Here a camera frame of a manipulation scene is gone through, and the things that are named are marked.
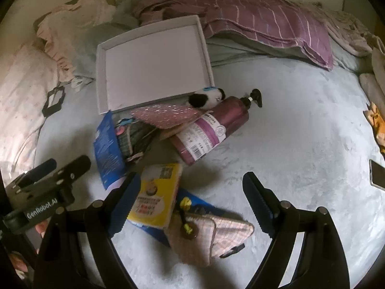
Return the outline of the person's left hand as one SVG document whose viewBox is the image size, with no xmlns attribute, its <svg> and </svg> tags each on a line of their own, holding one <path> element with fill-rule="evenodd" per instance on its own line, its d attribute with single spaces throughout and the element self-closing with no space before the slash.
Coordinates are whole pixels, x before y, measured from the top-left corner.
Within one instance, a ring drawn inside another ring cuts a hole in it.
<svg viewBox="0 0 385 289">
<path fill-rule="evenodd" d="M 49 225 L 49 220 L 46 219 L 46 220 L 42 221 L 41 223 L 38 223 L 35 226 L 35 230 L 37 231 L 37 233 L 39 234 L 40 237 L 42 237 L 42 238 L 44 237 L 48 225 Z"/>
</svg>

